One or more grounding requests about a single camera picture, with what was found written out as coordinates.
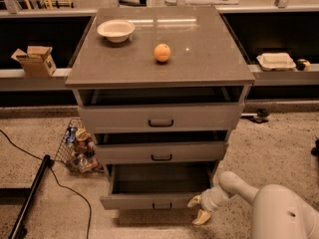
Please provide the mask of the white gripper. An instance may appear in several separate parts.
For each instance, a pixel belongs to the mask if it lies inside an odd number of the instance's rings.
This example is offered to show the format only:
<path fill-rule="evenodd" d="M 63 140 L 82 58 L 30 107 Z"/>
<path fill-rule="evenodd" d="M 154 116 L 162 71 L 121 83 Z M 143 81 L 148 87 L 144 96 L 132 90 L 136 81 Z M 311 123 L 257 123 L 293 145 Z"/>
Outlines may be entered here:
<path fill-rule="evenodd" d="M 189 208 L 200 203 L 202 209 L 197 212 L 197 217 L 192 221 L 194 225 L 202 225 L 206 223 L 211 215 L 210 213 L 219 209 L 223 204 L 230 201 L 234 194 L 229 193 L 216 185 L 210 189 L 203 191 L 200 196 L 194 196 L 187 204 Z"/>

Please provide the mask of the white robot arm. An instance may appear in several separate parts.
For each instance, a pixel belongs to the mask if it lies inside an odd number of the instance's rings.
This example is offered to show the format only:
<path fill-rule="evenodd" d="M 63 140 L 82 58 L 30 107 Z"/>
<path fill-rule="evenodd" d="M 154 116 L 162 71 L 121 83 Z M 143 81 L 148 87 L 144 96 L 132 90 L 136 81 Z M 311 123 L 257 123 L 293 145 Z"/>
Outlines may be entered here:
<path fill-rule="evenodd" d="M 217 185 L 188 202 L 188 207 L 199 205 L 192 223 L 204 224 L 235 196 L 252 206 L 250 239 L 319 239 L 319 212 L 298 194 L 278 184 L 253 187 L 232 171 L 222 172 Z"/>

